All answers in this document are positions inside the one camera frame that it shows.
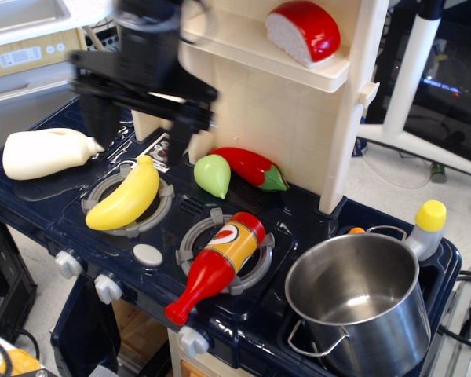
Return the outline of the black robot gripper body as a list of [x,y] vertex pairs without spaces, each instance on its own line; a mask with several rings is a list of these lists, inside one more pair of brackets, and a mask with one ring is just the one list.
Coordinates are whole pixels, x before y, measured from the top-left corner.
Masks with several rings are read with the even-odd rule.
[[207,129],[217,91],[180,64],[180,28],[156,25],[120,31],[118,52],[70,54],[77,69],[75,90],[171,121],[186,115],[195,130]]

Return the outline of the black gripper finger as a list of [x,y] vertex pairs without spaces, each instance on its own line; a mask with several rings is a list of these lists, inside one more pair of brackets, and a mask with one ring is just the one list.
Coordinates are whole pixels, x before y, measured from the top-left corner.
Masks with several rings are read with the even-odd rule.
[[170,167],[175,167],[181,162],[181,158],[194,134],[194,125],[192,119],[186,115],[178,115],[173,121],[167,156],[167,163]]
[[81,94],[80,107],[87,129],[96,142],[108,148],[119,132],[120,108],[104,98]]

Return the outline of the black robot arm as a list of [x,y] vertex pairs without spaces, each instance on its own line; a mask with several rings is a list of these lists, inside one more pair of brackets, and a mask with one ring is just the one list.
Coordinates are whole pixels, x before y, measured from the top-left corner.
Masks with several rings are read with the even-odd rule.
[[180,1],[116,1],[120,50],[70,54],[83,119],[102,147],[115,139],[124,108],[171,121],[171,167],[181,162],[192,135],[208,129],[217,91],[179,61],[181,7]]

